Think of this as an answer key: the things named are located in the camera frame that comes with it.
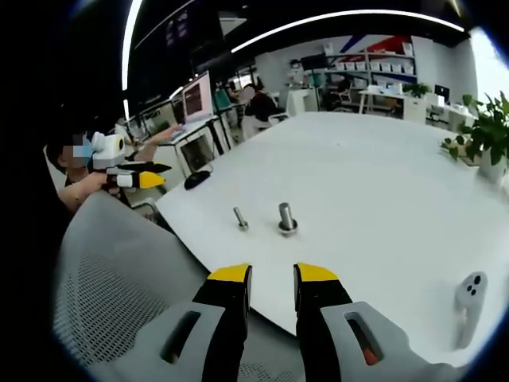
white flower pot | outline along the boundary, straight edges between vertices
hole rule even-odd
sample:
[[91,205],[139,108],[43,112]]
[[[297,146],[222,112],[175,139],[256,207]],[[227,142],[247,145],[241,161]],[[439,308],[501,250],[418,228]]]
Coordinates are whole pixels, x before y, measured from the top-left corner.
[[490,182],[496,185],[502,185],[507,177],[509,170],[509,159],[502,157],[500,162],[492,166],[492,149],[483,152],[480,160],[480,173],[483,174]]

green plant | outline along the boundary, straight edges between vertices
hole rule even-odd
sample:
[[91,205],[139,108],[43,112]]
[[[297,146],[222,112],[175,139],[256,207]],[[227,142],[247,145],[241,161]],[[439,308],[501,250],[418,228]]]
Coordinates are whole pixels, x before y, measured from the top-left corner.
[[404,84],[403,92],[410,93],[415,98],[422,98],[426,93],[431,92],[426,84]]
[[[471,161],[476,155],[481,155],[483,150],[491,149],[491,162],[494,166],[503,156],[509,158],[509,102],[503,92],[500,92],[500,99],[487,97],[489,102],[484,104],[469,94],[463,95],[463,104],[475,109],[477,120],[472,127],[461,123],[461,134],[455,140],[459,145],[464,145],[465,153]],[[458,158],[459,150],[453,145],[452,139],[446,138],[441,147],[448,150],[455,160]]]

potted plant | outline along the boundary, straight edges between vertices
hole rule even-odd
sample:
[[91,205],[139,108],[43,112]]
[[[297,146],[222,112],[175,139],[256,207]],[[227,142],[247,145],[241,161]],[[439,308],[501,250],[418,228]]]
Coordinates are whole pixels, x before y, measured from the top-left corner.
[[403,92],[410,93],[414,98],[422,98],[426,93],[431,92],[426,84],[404,84]]
[[480,172],[498,184],[509,168],[509,102],[503,92],[500,92],[500,99],[488,96],[488,101],[484,104],[471,95],[464,95],[463,104],[475,109],[477,120],[472,127],[464,123],[459,126],[461,134],[456,137],[456,144],[446,138],[441,146],[455,160],[462,149],[471,161],[481,156]]

black mouse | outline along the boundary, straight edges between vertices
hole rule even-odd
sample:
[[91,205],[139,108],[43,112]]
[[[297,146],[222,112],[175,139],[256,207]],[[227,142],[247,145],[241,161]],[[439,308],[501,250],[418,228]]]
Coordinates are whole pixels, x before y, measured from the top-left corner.
[[197,185],[199,185],[202,181],[210,177],[210,171],[196,171],[189,175],[189,177],[184,182],[185,189],[194,189]]

ceiling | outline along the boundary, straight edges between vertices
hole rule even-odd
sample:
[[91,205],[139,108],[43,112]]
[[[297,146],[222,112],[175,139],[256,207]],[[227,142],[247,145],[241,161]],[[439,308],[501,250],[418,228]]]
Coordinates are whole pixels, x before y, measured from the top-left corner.
[[[458,16],[447,0],[313,0],[311,6],[296,6],[295,0],[196,0],[196,6],[206,6],[204,14],[207,18],[203,18],[198,26],[192,25],[192,46],[179,46],[177,50],[169,51],[162,42],[169,22],[167,17],[186,2],[188,0],[143,1],[132,39],[127,93],[121,92],[120,68],[123,33],[131,1],[95,0],[83,7],[68,33],[67,62],[72,64],[64,65],[66,94],[80,99],[92,114],[120,116],[122,99],[127,98],[135,111],[145,99],[170,94],[194,74],[198,65],[210,60],[215,60],[216,66],[227,71],[252,62],[264,52],[318,38],[352,34],[417,35],[448,46],[454,46],[468,36],[415,18],[358,15],[300,25],[258,41],[234,55],[229,53],[235,46],[268,30],[340,10],[404,10],[450,21],[466,30],[473,27],[466,17]],[[223,38],[214,26],[219,12],[246,21]]]

